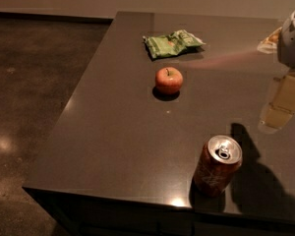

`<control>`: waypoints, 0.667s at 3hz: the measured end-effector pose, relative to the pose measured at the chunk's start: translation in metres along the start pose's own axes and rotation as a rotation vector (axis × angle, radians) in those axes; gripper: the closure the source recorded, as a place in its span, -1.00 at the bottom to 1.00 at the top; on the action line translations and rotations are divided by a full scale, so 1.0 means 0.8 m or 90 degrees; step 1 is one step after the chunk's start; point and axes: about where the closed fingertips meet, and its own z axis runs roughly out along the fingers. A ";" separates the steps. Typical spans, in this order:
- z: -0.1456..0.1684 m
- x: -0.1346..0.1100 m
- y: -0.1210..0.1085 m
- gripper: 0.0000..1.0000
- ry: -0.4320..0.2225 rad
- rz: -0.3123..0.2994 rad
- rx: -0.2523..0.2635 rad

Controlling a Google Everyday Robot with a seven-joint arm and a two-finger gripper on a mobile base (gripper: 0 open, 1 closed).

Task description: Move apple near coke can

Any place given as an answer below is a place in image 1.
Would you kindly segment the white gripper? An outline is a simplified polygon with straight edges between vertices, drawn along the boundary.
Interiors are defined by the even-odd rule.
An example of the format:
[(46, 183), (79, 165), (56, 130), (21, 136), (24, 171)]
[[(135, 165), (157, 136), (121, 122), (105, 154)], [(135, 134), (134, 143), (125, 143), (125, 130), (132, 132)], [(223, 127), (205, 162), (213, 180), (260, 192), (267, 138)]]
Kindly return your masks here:
[(295, 114), (295, 10), (282, 28), (259, 43), (257, 50), (265, 54), (277, 52), (278, 61), (292, 68), (283, 77), (272, 79), (261, 111), (259, 129), (266, 134), (274, 134)]

